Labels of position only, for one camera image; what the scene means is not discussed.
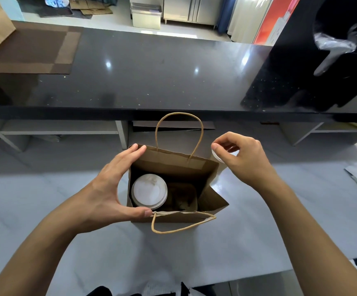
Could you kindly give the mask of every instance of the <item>cabinet door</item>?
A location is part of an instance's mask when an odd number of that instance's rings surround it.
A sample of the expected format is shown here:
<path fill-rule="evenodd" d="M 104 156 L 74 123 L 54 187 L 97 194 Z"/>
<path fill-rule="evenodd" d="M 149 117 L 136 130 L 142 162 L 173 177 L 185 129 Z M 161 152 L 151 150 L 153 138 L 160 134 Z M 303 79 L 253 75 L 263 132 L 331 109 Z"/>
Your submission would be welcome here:
<path fill-rule="evenodd" d="M 216 25 L 223 0 L 199 0 L 196 22 L 199 24 Z"/>
<path fill-rule="evenodd" d="M 167 20 L 188 21 L 192 0 L 165 0 L 163 18 Z"/>

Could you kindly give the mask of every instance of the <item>white storage bin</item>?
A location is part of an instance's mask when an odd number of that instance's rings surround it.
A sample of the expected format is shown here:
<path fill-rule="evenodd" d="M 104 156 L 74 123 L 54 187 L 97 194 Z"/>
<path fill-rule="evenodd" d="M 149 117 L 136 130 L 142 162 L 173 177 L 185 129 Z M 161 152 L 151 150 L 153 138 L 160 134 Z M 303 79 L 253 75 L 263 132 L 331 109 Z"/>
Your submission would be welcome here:
<path fill-rule="evenodd" d="M 131 4 L 133 26 L 147 29 L 161 29 L 162 7 L 142 3 Z"/>

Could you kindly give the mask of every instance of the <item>hand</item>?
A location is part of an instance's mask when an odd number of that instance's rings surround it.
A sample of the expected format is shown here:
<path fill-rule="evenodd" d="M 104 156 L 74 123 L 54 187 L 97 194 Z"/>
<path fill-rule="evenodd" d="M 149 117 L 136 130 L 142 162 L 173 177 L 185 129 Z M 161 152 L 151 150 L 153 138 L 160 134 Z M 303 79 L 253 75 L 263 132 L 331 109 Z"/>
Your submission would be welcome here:
<path fill-rule="evenodd" d="M 252 137 L 228 132 L 215 139 L 211 148 L 235 176 L 255 190 L 279 179 L 262 145 Z M 237 150 L 240 150 L 237 156 L 230 154 Z"/>
<path fill-rule="evenodd" d="M 152 210 L 145 207 L 130 208 L 120 204 L 118 182 L 129 167 L 146 151 L 147 147 L 133 144 L 105 165 L 87 186 L 64 201 L 46 218 L 58 226 L 69 227 L 75 234 L 90 232 L 109 224 L 149 217 Z"/>

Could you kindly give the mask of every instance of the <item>brown placemat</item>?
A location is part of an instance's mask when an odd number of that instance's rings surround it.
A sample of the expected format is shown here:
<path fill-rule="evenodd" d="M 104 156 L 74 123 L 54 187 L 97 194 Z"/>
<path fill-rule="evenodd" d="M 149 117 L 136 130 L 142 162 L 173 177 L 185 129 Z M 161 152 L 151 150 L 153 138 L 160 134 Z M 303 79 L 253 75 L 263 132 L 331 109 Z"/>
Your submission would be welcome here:
<path fill-rule="evenodd" d="M 13 21 L 0 45 L 0 73 L 69 74 L 82 27 Z"/>

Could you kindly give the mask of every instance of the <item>black countertop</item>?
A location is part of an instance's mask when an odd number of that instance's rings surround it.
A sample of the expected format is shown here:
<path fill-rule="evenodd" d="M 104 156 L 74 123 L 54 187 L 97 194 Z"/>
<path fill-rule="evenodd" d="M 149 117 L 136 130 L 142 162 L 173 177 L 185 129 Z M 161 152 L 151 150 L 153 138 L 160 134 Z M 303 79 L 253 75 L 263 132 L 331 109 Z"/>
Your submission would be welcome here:
<path fill-rule="evenodd" d="M 340 108 L 303 102 L 317 91 L 272 60 L 289 51 L 271 50 L 86 28 L 71 74 L 0 74 L 0 119 L 159 120 L 185 111 L 203 120 L 357 122 L 357 96 L 339 90 Z"/>

